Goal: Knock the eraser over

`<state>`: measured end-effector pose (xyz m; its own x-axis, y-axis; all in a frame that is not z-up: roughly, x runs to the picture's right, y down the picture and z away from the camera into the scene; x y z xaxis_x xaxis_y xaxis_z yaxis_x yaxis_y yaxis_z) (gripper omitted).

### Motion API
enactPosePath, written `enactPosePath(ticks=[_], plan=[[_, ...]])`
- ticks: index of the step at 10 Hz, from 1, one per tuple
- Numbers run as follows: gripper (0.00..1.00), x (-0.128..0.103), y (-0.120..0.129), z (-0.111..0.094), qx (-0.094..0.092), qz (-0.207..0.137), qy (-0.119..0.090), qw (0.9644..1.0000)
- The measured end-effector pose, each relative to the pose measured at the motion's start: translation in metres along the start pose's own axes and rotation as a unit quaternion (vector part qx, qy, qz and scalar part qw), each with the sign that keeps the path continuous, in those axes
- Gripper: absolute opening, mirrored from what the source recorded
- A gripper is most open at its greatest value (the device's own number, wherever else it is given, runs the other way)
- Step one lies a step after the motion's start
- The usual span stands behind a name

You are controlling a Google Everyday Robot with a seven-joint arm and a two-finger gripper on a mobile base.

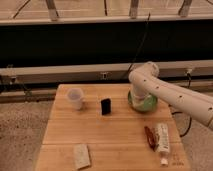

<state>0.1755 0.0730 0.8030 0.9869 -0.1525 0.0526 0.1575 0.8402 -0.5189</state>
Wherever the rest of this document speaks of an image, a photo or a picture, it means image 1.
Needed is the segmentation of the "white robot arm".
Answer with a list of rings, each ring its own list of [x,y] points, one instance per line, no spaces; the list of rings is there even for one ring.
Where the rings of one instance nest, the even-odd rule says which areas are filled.
[[[150,111],[151,105],[145,104],[155,96],[213,130],[213,97],[162,81],[158,75],[159,68],[154,62],[146,62],[130,72],[132,107]]]

